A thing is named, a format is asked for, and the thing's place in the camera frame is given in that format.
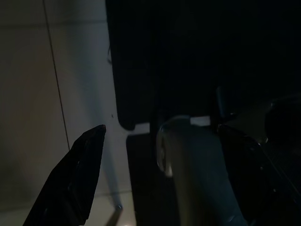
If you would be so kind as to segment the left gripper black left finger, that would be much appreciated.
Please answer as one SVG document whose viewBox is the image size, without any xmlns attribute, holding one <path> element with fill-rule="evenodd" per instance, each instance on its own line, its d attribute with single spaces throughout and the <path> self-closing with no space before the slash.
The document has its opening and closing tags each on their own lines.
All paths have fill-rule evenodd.
<svg viewBox="0 0 301 226">
<path fill-rule="evenodd" d="M 25 226 L 83 226 L 98 183 L 106 126 L 84 132 L 49 174 Z"/>
</svg>

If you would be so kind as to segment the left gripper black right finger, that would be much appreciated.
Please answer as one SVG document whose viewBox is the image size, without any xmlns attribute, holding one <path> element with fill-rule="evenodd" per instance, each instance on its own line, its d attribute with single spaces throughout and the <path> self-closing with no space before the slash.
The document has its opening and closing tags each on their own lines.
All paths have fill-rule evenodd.
<svg viewBox="0 0 301 226">
<path fill-rule="evenodd" d="M 299 226 L 301 196 L 267 156 L 264 146 L 227 125 L 218 128 L 229 180 L 251 226 Z"/>
</svg>

